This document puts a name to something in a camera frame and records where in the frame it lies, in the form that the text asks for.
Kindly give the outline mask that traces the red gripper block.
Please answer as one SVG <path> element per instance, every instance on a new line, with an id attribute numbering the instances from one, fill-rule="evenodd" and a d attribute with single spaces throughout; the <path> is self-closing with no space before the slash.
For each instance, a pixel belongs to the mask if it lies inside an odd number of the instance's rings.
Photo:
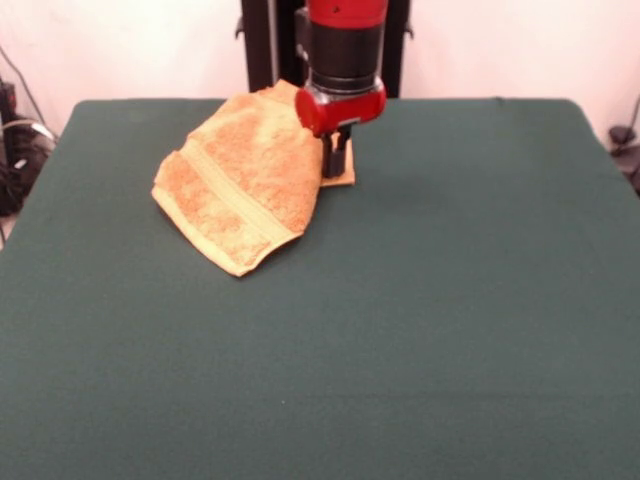
<path id="1" fill-rule="evenodd" d="M 377 119 L 386 106 L 386 89 L 378 85 L 361 95 L 329 95 L 311 86 L 297 90 L 294 98 L 301 125 L 322 136 L 322 176 L 332 179 L 345 171 L 345 149 L 353 124 Z"/>

